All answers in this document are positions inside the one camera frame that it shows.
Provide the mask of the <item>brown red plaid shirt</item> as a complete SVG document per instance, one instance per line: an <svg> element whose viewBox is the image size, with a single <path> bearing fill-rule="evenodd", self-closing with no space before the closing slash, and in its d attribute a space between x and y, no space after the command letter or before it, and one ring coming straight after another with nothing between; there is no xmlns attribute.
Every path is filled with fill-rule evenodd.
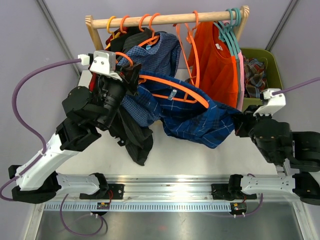
<svg viewBox="0 0 320 240"><path fill-rule="evenodd" d="M244 64L244 97L259 99L263 90L268 88L267 67L265 57L243 58Z"/></svg>

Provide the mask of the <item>orange hanger of blue shirt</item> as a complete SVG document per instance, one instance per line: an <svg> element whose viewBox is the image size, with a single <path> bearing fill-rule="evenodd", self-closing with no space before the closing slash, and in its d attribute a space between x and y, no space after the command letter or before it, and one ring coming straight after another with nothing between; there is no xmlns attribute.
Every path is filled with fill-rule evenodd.
<svg viewBox="0 0 320 240"><path fill-rule="evenodd" d="M198 102L206 109L209 108L209 103L201 95L199 95L198 93L192 91L191 89L189 89L187 87L184 87L180 84L177 84L177 83L174 83L174 82L171 82L169 80L162 79L159 77L155 77L155 76L140 74L139 77L140 77L138 80L139 85L142 83L145 83L147 81L152 81L152 82L156 82L156 83L160 83L163 85L173 87L174 90L180 90L180 91L184 92L187 96L191 96L193 98L193 100L188 100L187 96L184 98L172 97L172 100L174 100L174 101L185 102L185 103L190 103L190 104L195 104L196 102Z"/></svg>

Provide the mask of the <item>dark blue plaid shirt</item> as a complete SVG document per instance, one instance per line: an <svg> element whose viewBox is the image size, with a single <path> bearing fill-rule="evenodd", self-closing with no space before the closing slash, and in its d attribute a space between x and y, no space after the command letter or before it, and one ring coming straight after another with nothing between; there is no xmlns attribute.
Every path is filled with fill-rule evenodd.
<svg viewBox="0 0 320 240"><path fill-rule="evenodd" d="M205 108L199 102L192 104L172 100L172 97L194 99L168 85L153 81L142 83L158 101L160 120L167 136L203 144L214 149L235 129L233 115L240 114L239 110L212 100L201 89L174 77L147 71L141 71L140 75L149 75L179 84L201 95L209 103L209 107Z"/></svg>

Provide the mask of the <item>orange hanger of plaid shirt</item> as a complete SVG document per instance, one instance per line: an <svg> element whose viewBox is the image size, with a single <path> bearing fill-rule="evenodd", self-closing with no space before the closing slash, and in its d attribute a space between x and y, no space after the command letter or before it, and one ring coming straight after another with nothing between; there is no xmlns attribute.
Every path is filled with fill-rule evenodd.
<svg viewBox="0 0 320 240"><path fill-rule="evenodd" d="M200 67L200 63L199 63L199 57L198 57L198 51L197 51L197 47L196 47L196 43L195 43L195 39L194 39L194 30L197 29L197 27L199 26L199 15L198 12L196 10L194 10L192 12L195 15L195 26L190 29L189 25L187 23L184 23L186 29L187 29L187 36L186 36L186 41L191 45L191 52L193 53L194 56L194 61L195 61L195 67L193 67L193 63L191 65L189 65L189 60L187 59L186 56L186 52L182 43L182 39L181 39L181 24L180 23L175 23L173 24L173 26L175 27L176 33L177 33L177 38L181 47L181 52L185 61L185 64L187 66L187 72L189 75L189 82L195 86L196 88L199 88L200 86L200 73L196 72L196 74L194 76L192 76L192 72L191 72L191 68L198 70L198 68Z"/></svg>

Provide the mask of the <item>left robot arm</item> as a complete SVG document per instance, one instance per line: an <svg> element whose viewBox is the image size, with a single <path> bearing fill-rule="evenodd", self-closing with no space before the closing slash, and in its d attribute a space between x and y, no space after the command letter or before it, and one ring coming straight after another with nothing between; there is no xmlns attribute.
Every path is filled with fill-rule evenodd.
<svg viewBox="0 0 320 240"><path fill-rule="evenodd" d="M9 177L16 181L11 191L14 201L40 204L58 195L74 194L88 200L110 195L102 173L67 175L58 173L57 168L98 140L103 131L117 138L120 146L126 144L129 132L121 103L127 93L136 93L141 67L116 66L119 79L100 73L93 90L78 86L70 91L62 102L65 120L57 126L46 149L24 166L9 167Z"/></svg>

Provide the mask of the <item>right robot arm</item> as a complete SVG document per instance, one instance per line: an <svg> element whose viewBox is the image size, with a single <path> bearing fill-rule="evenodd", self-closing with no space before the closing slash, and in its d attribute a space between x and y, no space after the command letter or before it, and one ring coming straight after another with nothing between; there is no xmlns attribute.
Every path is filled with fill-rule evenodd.
<svg viewBox="0 0 320 240"><path fill-rule="evenodd" d="M301 202L320 204L320 134L314 131L292 131L289 123L278 122L266 113L256 113L250 105L243 113L232 116L235 134L250 138L269 164L283 166L289 162L299 172L283 177L265 178L251 174L233 174L227 193L232 198L273 193L293 195Z"/></svg>

